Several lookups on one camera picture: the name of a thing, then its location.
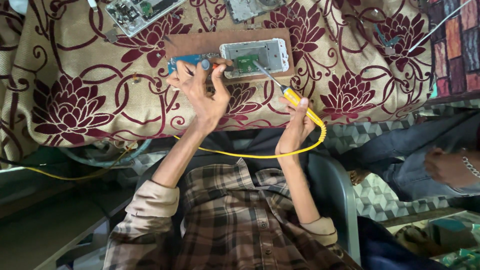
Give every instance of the brick pattern wall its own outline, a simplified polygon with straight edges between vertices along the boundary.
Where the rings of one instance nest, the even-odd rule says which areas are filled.
[[[434,28],[467,0],[430,0]],[[435,54],[438,97],[479,91],[480,95],[480,0],[472,0],[431,36]]]

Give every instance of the silver bracelet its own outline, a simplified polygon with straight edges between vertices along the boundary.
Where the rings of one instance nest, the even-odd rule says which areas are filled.
[[[469,169],[473,173],[473,175],[480,178],[480,172],[473,167],[472,163],[468,161],[467,157],[462,157],[462,160],[467,169]]]

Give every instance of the man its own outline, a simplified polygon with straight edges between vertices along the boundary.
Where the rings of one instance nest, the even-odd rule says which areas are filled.
[[[201,151],[194,157],[204,140],[222,144],[222,134],[208,135],[226,111],[230,95],[221,78],[225,64],[232,63],[212,62],[219,64],[212,71],[213,96],[200,64],[179,61],[168,78],[196,116],[135,193],[110,236],[104,269],[359,269],[335,244],[332,220],[320,216],[298,155],[248,163]],[[314,128],[305,116],[308,99],[298,107],[281,102],[291,120],[270,149],[276,154],[297,150]],[[249,147],[257,154],[272,144],[266,133]],[[176,214],[179,202],[183,211]]]
[[[338,160],[354,184],[373,172],[401,201],[480,194],[480,112],[395,129],[371,139]],[[403,156],[405,161],[396,157]]]

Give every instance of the gray plastic chair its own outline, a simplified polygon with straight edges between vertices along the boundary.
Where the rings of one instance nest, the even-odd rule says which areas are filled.
[[[338,233],[338,244],[360,265],[357,207],[350,176],[332,157],[311,151],[308,179],[320,213],[326,210]]]

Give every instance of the disassembled phone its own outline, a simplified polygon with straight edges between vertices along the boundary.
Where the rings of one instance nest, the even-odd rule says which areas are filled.
[[[285,0],[225,0],[225,6],[234,24],[242,23],[285,5]]]
[[[132,37],[186,0],[113,0],[105,10]]]
[[[281,38],[222,44],[220,56],[233,61],[235,69],[224,72],[229,79],[263,74],[253,64],[253,60],[259,62],[269,73],[284,72],[289,68],[287,47]]]

